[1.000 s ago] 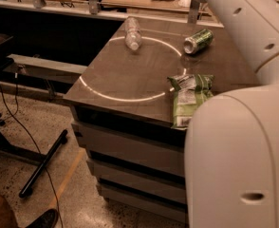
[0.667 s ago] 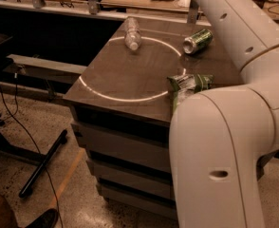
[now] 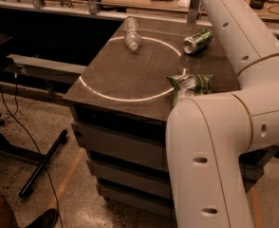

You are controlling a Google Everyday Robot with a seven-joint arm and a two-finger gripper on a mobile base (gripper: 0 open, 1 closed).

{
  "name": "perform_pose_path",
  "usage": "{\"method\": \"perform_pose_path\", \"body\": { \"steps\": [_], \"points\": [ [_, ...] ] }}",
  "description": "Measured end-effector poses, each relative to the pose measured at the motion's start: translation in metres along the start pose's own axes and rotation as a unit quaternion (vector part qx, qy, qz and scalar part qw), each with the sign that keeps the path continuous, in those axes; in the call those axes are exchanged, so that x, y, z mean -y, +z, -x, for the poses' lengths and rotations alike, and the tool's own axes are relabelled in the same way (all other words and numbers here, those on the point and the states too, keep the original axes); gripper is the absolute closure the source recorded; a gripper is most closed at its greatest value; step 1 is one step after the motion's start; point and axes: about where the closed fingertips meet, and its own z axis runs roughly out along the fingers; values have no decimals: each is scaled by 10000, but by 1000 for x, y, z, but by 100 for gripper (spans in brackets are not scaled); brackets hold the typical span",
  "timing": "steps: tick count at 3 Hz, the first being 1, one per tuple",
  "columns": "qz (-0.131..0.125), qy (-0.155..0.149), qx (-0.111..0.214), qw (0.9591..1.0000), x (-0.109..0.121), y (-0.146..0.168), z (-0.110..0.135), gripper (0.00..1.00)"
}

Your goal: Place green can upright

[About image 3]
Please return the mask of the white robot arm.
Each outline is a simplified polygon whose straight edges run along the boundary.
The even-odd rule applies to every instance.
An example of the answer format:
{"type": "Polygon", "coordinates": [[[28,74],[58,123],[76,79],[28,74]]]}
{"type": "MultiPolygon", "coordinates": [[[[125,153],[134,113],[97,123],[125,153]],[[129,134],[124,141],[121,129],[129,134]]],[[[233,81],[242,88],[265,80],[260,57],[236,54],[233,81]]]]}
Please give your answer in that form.
{"type": "Polygon", "coordinates": [[[279,41],[244,0],[200,0],[239,90],[191,97],[166,126],[178,228],[254,228],[238,158],[279,143],[279,41]]]}

